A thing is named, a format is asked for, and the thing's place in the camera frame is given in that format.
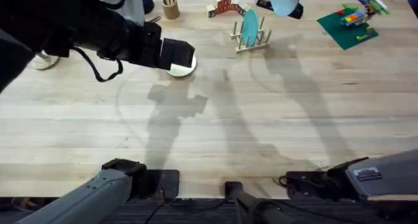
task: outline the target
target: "red and white toy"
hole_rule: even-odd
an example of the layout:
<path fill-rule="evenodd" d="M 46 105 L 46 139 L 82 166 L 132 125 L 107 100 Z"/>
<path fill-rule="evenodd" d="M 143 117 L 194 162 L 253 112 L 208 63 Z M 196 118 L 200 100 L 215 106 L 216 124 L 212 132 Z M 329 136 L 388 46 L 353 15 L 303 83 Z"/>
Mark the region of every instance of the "red and white toy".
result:
<path fill-rule="evenodd" d="M 215 6 L 206 6 L 209 18 L 213 18 L 216 14 L 221 14 L 230 10 L 237 11 L 243 16 L 250 9 L 249 5 L 246 3 L 239 3 L 237 0 L 215 0 L 215 2 Z"/>

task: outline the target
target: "black cable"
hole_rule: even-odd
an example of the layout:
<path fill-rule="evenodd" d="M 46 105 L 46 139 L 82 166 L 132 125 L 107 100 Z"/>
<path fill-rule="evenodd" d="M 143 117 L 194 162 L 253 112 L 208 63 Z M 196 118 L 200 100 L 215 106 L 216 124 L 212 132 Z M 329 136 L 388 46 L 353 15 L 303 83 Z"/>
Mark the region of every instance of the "black cable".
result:
<path fill-rule="evenodd" d="M 116 4 L 111 4 L 111 3 L 107 3 L 107 2 L 104 2 L 104 1 L 100 1 L 100 0 L 96 0 L 96 2 L 98 2 L 98 4 L 101 4 L 101 5 L 105 6 L 106 8 L 112 9 L 112 10 L 117 10 L 125 4 L 125 0 L 120 0 Z"/>
<path fill-rule="evenodd" d="M 336 216 L 332 216 L 332 215 L 329 215 L 329 214 L 322 214 L 322 213 L 319 213 L 319 212 L 314 212 L 314 211 L 311 211 L 309 209 L 301 208 L 301 207 L 295 206 L 293 204 L 289 204 L 289 203 L 281 201 L 281 200 L 273 200 L 273 201 L 277 202 L 278 204 L 283 204 L 285 206 L 288 206 L 288 207 L 290 207 L 294 210 L 298 210 L 299 212 L 304 212 L 304 213 L 307 213 L 307 214 L 313 214 L 313 215 L 317 215 L 317 216 L 324 217 L 324 218 L 327 218 L 327 219 L 332 219 L 332 220 L 335 220 L 335 221 L 343 221 L 345 223 L 352 223 L 352 224 L 366 224 L 366 223 L 361 222 L 361 221 L 353 221 L 353 220 L 346 219 L 346 218 L 343 218 L 343 217 L 336 217 Z"/>
<path fill-rule="evenodd" d="M 152 213 L 148 216 L 148 218 L 146 219 L 146 221 L 144 222 L 144 224 L 148 224 L 151 221 L 152 217 L 158 212 L 158 210 L 160 208 L 162 208 L 164 206 L 164 204 L 165 204 L 165 202 L 162 202 L 161 204 L 159 204 L 157 206 L 157 208 L 155 208 L 155 210 L 152 211 Z"/>
<path fill-rule="evenodd" d="M 100 75 L 99 71 L 97 70 L 96 66 L 94 65 L 94 63 L 91 61 L 90 57 L 79 47 L 72 47 L 72 50 L 77 51 L 86 61 L 87 63 L 89 63 L 91 69 L 93 70 L 93 73 L 96 77 L 96 80 L 99 82 L 106 82 L 108 80 L 113 80 L 117 75 L 122 74 L 123 73 L 123 65 L 122 62 L 120 60 L 116 60 L 116 62 L 118 63 L 118 71 L 116 71 L 115 73 L 111 74 L 107 79 L 103 79 L 102 76 Z"/>

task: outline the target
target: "floor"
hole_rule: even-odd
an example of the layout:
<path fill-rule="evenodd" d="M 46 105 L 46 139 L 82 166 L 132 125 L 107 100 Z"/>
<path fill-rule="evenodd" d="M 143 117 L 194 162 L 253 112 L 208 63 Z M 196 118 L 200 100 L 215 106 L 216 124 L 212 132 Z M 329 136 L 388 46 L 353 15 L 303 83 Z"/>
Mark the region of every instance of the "floor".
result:
<path fill-rule="evenodd" d="M 286 201 L 298 208 L 328 214 L 341 220 L 329 217 L 308 214 L 285 205 L 280 205 L 283 213 L 289 217 L 303 221 L 303 223 L 337 224 L 337 223 L 368 223 L 368 224 L 401 224 L 412 223 L 408 221 L 385 221 L 376 215 L 370 207 L 346 202 L 327 202 L 322 200 Z M 148 200 L 133 200 L 106 217 L 101 224 L 128 224 L 144 223 L 149 214 L 158 206 L 158 202 Z M 233 224 L 237 223 L 236 211 L 233 203 L 227 203 L 220 208 L 212 210 L 211 207 L 219 204 L 219 200 L 181 200 L 174 207 L 162 207 L 152 218 L 150 223 L 172 224 Z M 29 215 L 29 212 L 3 212 L 0 223 L 11 224 Z"/>

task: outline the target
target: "lego airplane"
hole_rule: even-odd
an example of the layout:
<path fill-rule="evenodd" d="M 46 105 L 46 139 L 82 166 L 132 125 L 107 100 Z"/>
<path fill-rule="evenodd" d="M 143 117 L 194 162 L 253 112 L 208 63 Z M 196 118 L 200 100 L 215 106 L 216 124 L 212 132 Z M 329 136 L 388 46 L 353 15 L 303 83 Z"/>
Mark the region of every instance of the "lego airplane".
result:
<path fill-rule="evenodd" d="M 381 15 L 382 11 L 389 14 L 387 6 L 381 0 L 358 0 L 363 6 L 364 10 L 356 11 L 341 19 L 343 25 L 360 25 L 372 19 L 375 14 Z"/>

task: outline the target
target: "black base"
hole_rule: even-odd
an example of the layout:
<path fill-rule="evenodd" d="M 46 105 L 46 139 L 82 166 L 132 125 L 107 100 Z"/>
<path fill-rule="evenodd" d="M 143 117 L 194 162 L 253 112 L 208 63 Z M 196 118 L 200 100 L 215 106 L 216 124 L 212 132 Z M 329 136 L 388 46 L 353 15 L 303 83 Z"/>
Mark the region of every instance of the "black base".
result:
<path fill-rule="evenodd" d="M 178 196 L 180 173 L 178 170 L 149 169 L 144 173 L 139 184 L 137 198 L 153 200 L 171 200 Z"/>
<path fill-rule="evenodd" d="M 238 189 L 243 190 L 243 186 L 241 182 L 225 182 L 225 199 L 231 199 L 231 191 Z"/>

